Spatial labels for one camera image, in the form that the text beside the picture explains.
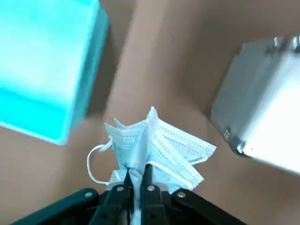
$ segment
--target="metal bolt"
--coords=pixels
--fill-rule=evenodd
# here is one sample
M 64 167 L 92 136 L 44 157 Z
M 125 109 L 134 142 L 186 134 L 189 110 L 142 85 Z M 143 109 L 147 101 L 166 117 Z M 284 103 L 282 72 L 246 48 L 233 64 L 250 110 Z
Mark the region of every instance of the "metal bolt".
M 179 198 L 184 198 L 184 197 L 186 196 L 186 193 L 184 193 L 184 192 L 179 192 L 179 193 L 177 193 L 177 196 L 178 196 Z
M 117 191 L 123 191 L 124 188 L 123 187 L 117 187 Z
M 84 194 L 84 197 L 89 198 L 89 197 L 91 197 L 92 195 L 93 195 L 93 193 L 87 192 L 87 193 Z
M 148 191 L 154 191 L 155 187 L 153 185 L 150 185 L 150 186 L 147 187 L 147 190 Z

